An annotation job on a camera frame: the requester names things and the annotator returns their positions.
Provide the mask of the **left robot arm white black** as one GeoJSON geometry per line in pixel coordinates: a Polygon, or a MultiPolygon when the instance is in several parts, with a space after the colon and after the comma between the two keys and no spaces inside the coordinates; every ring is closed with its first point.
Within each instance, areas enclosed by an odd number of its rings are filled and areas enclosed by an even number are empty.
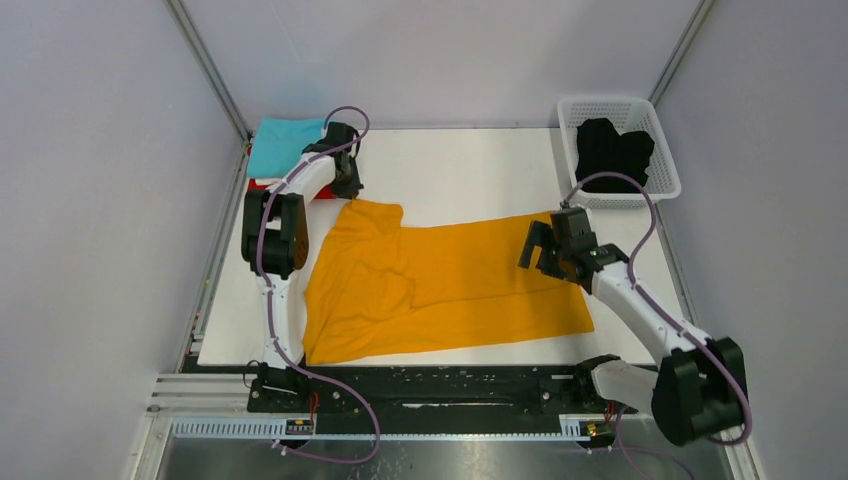
{"type": "Polygon", "coordinates": [[[264,120],[249,152],[258,186],[243,200],[240,252],[255,275],[263,310],[263,354],[249,408],[296,411],[316,401],[303,374],[305,306],[302,270],[310,252],[309,204],[355,198],[363,185],[357,128],[330,119],[264,120]]]}

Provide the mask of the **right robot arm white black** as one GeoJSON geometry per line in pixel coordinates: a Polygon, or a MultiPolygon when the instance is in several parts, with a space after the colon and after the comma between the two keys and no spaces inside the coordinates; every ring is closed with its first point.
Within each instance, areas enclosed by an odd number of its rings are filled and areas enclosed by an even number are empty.
{"type": "Polygon", "coordinates": [[[579,286],[614,312],[650,353],[654,370],[602,355],[578,366],[575,402],[597,412],[610,401],[650,414],[676,446],[739,427],[752,430],[744,355],[730,338],[715,339],[677,320],[638,278],[634,259],[599,244],[586,209],[564,206],[548,222],[531,222],[519,265],[579,286]]]}

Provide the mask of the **yellow t shirt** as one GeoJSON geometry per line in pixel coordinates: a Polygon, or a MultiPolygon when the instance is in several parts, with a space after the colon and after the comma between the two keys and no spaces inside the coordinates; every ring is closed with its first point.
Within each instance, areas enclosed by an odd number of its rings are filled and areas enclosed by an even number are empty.
{"type": "Polygon", "coordinates": [[[403,216],[366,200],[341,209],[304,293],[310,364],[593,331],[578,286],[519,264],[546,213],[436,227],[403,216]]]}

